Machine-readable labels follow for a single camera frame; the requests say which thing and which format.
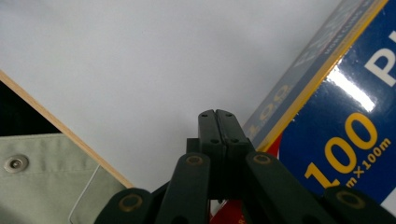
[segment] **wooden edge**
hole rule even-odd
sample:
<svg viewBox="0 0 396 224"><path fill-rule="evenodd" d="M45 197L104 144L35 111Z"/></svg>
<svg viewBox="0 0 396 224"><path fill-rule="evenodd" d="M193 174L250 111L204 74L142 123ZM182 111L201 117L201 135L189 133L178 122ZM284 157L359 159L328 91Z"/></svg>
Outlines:
<svg viewBox="0 0 396 224"><path fill-rule="evenodd" d="M92 148L84 143L77 135L75 135L69 128L56 119L43 105L35 100L29 93L27 93L21 86L14 82L9 76L0 69L0 81L6 84L10 89L17 93L22 100L29 104L34 110L40 113L45 119L52 123L59 131L69 137L78 147L80 147L91 158L97 161L103 168L105 168L111 175L118 179L126 188L132 188L134 185L129 182L123 175L117 172L108 162L100 157Z"/></svg>

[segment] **red object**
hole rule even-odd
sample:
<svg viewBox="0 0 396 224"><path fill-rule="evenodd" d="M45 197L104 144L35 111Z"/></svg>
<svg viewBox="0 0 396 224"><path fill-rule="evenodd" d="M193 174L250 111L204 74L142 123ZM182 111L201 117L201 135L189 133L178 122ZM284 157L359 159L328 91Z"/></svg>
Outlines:
<svg viewBox="0 0 396 224"><path fill-rule="evenodd" d="M279 146L280 146L280 140L282 140L282 133L275 140L275 142L268 148L268 150L266 152L277 157L277 153L279 151Z"/></svg>
<svg viewBox="0 0 396 224"><path fill-rule="evenodd" d="M210 224L247 224L242 214L242 202L230 200L210 219Z"/></svg>

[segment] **blue box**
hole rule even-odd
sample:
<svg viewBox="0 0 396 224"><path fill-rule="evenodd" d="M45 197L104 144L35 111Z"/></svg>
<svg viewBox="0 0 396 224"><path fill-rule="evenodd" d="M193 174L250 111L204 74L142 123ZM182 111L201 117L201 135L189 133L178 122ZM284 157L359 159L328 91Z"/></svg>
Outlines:
<svg viewBox="0 0 396 224"><path fill-rule="evenodd" d="M393 215L395 12L396 1L342 2L244 125L308 189L346 185Z"/></svg>

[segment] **cardboard box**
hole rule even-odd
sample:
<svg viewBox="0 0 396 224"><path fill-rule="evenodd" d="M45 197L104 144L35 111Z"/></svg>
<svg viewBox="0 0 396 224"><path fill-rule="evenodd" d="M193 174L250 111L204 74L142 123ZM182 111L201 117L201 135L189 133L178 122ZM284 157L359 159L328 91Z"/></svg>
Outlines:
<svg viewBox="0 0 396 224"><path fill-rule="evenodd" d="M395 12L396 1L342 2L244 125L308 189L346 185L393 215Z"/></svg>

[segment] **metal rivet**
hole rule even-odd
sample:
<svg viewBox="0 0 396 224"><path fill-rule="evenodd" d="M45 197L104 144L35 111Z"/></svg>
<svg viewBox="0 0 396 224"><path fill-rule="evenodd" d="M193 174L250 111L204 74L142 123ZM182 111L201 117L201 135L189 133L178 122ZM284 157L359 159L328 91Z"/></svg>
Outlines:
<svg viewBox="0 0 396 224"><path fill-rule="evenodd" d="M204 161L199 156L190 156L186 159L186 162L189 165L201 165Z"/></svg>
<svg viewBox="0 0 396 224"><path fill-rule="evenodd" d="M341 203L344 203L352 208L355 209L362 209L364 206L366 206L366 203L362 198L359 196L348 192L346 190L341 190L335 194L335 197L340 201Z"/></svg>
<svg viewBox="0 0 396 224"><path fill-rule="evenodd" d="M143 199L137 194L129 194L119 202L119 208L123 212L132 212L142 205Z"/></svg>
<svg viewBox="0 0 396 224"><path fill-rule="evenodd" d="M271 163L271 159L265 155L256 155L253 160L258 164L268 164Z"/></svg>
<svg viewBox="0 0 396 224"><path fill-rule="evenodd" d="M7 170L7 172L16 174L20 171L23 171L26 169L27 165L29 164L29 161L27 158L23 155L15 155L9 157L6 162L4 163L4 168Z"/></svg>

